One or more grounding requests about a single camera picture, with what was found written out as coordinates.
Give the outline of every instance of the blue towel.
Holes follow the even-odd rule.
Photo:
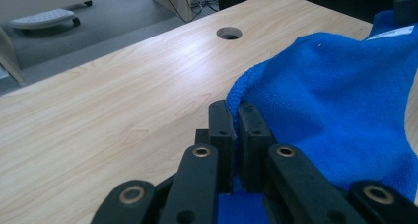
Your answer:
[[[247,70],[227,97],[235,123],[239,103],[249,101],[279,143],[299,147],[331,183],[348,189],[355,181],[379,181],[413,201],[418,159],[404,115],[418,67],[418,26],[398,26],[393,16],[378,13],[367,40],[299,37]],[[220,196],[219,223],[232,220],[228,209],[247,198],[237,194]],[[265,215],[254,203],[235,209],[248,220],[253,208]]]

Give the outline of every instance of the gray floor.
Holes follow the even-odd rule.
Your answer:
[[[10,76],[0,79],[0,95],[184,24],[153,0],[93,0],[91,7],[79,4],[65,9],[75,12],[80,26],[74,28],[69,21],[24,35],[0,23],[12,40],[25,77],[24,84]],[[196,19],[211,13],[214,11],[206,7]]]

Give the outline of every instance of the wooden table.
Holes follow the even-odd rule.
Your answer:
[[[227,26],[243,36],[217,37]],[[299,36],[370,28],[304,0],[249,0],[0,97],[0,223],[89,223],[115,186],[175,173],[249,67]]]

